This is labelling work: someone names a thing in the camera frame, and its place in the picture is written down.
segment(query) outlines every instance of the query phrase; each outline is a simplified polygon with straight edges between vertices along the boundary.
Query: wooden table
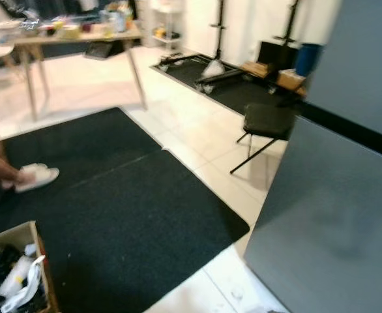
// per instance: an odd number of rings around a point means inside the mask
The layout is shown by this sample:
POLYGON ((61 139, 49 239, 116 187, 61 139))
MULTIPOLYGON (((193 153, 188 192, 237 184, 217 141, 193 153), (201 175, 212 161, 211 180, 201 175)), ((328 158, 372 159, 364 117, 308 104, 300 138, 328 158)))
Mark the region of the wooden table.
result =
POLYGON ((122 40, 125 52, 127 53, 128 60, 133 71, 134 79, 136 82, 136 86, 138 88, 140 94, 140 100, 143 106, 143 109, 147 109, 147 105, 145 102, 145 94, 143 92, 143 88, 140 82, 140 77, 138 70, 136 68, 136 64, 134 62, 134 58, 132 52, 130 51, 132 47, 132 43, 134 39, 139 39, 142 37, 139 29, 133 24, 132 28, 123 33, 115 33, 111 38, 107 38, 103 35, 101 31, 95 31, 93 33, 82 33, 80 37, 75 39, 61 39, 58 37, 27 37, 27 38, 16 38, 11 43, 17 47, 20 54, 20 61, 22 62, 25 74, 26 74, 26 82, 27 82, 27 90, 29 92, 29 100, 32 111, 32 118, 34 121, 37 121, 37 108, 36 108, 36 99, 35 94, 33 92, 33 80, 31 77, 31 67, 29 64, 29 54, 33 55, 38 62, 40 77, 42 79, 42 83, 44 85, 44 90, 46 97, 49 97, 50 90, 48 87, 48 82, 46 79, 46 73, 43 66, 43 53, 42 53, 42 45, 46 44, 67 44, 74 42, 94 42, 94 41, 116 41, 122 40))

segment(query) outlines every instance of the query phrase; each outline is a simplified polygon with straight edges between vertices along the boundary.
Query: black rubber mat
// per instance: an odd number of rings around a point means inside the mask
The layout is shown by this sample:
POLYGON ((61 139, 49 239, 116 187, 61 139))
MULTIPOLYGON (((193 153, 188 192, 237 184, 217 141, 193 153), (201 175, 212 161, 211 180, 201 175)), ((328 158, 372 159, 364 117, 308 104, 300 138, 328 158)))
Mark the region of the black rubber mat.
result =
MULTIPOLYGON (((194 82, 201 78, 208 64, 206 58, 194 57, 181 65, 171 65, 166 73, 158 70, 157 66, 153 68, 195 89, 194 82)), ((208 97, 243 115, 248 103, 276 104, 282 100, 280 95, 270 95, 267 84, 259 81, 247 81, 242 76, 229 78, 218 83, 208 97)))
POLYGON ((110 110, 8 142, 15 162, 62 173, 0 203, 0 231, 37 221, 62 312, 143 312, 249 230, 126 118, 110 110))

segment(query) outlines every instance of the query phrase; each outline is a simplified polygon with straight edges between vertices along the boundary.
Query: gray refrigerator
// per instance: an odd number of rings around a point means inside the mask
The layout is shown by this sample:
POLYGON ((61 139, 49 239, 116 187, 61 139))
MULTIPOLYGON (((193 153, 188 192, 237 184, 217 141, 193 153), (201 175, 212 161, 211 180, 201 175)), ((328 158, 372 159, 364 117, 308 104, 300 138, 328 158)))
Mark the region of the gray refrigerator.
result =
POLYGON ((292 313, 382 312, 382 0, 344 0, 245 259, 292 313))

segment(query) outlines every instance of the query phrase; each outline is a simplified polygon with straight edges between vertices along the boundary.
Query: chair leg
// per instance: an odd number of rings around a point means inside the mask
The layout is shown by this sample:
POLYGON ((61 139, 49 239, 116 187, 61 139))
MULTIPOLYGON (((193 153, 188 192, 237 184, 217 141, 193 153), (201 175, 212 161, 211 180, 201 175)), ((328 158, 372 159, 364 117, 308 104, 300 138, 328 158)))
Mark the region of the chair leg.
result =
POLYGON ((249 135, 249 134, 248 134, 248 133, 245 133, 242 137, 240 137, 240 138, 236 141, 236 143, 241 142, 242 139, 243 139, 244 137, 246 137, 247 135, 249 135))
POLYGON ((24 80, 23 74, 17 69, 11 55, 6 55, 5 57, 3 57, 3 61, 4 64, 6 64, 6 67, 8 67, 9 70, 13 71, 20 80, 24 80))
POLYGON ((272 139, 269 143, 267 143, 266 145, 264 145, 259 151, 255 152, 253 155, 251 155, 250 157, 248 157, 245 161, 243 161, 242 163, 240 163, 238 166, 236 166, 235 168, 233 168, 231 171, 230 171, 230 174, 233 174, 235 171, 237 171, 239 168, 241 168, 242 166, 244 166, 247 162, 249 162, 250 160, 252 160, 254 157, 256 157, 258 154, 262 153, 266 148, 268 148, 269 146, 271 146, 273 143, 277 142, 278 139, 272 139))
POLYGON ((248 158, 250 158, 250 153, 252 152, 252 137, 253 137, 253 135, 250 134, 250 139, 249 139, 249 150, 248 150, 248 158))

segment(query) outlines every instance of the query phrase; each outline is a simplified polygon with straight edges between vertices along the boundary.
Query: white slipper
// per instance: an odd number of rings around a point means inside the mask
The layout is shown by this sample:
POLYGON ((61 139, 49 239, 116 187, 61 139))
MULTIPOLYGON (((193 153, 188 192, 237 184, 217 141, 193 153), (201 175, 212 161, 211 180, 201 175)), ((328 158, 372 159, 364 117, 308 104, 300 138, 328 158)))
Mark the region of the white slipper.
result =
POLYGON ((18 194, 50 184, 59 176, 59 170, 57 168, 45 168, 43 164, 30 164, 29 170, 27 168, 22 168, 22 170, 24 172, 27 171, 29 173, 33 173, 35 175, 35 181, 27 184, 14 185, 15 191, 18 194))
POLYGON ((46 164, 43 164, 43 163, 32 163, 32 164, 25 165, 25 166, 21 167, 20 170, 21 171, 34 171, 38 168, 48 168, 48 166, 46 164))

